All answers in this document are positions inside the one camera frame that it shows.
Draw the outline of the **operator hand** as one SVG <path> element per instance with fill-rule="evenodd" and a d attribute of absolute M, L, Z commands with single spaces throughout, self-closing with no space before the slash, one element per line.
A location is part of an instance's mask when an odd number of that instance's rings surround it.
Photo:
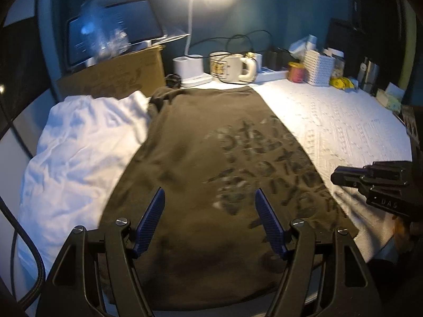
<path fill-rule="evenodd" d="M 422 223 L 397 216 L 394 220 L 394 243 L 400 253 L 422 253 Z"/>

